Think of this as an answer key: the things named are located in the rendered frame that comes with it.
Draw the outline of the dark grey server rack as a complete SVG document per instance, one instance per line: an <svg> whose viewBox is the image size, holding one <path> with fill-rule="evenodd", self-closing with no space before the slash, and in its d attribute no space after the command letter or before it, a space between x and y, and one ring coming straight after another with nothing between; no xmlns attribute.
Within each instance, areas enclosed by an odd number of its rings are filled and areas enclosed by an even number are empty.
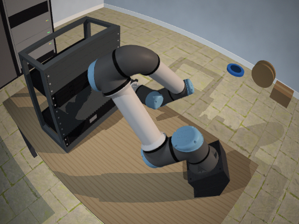
<svg viewBox="0 0 299 224"><path fill-rule="evenodd" d="M91 36L91 23L107 28ZM28 55L81 24L84 38L42 64ZM18 53L40 126L66 153L118 110L110 97L90 86L87 75L92 62L119 47L119 25L85 16ZM35 68L29 71L27 63ZM47 98L49 106L42 112L34 87Z"/></svg>

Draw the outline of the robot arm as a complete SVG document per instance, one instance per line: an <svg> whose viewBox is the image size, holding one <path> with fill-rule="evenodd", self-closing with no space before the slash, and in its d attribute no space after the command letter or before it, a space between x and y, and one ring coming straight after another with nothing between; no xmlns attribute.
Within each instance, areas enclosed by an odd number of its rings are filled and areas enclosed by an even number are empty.
<svg viewBox="0 0 299 224"><path fill-rule="evenodd" d="M153 90L131 83L129 76L136 74L149 76L164 88ZM167 137L143 106L158 109L194 93L191 80L178 77L154 51L138 45L121 46L90 64L88 81L95 91L111 97L142 142L141 156L149 167L161 168L187 160L190 171L199 176L216 167L218 153L197 128L183 126Z"/></svg>

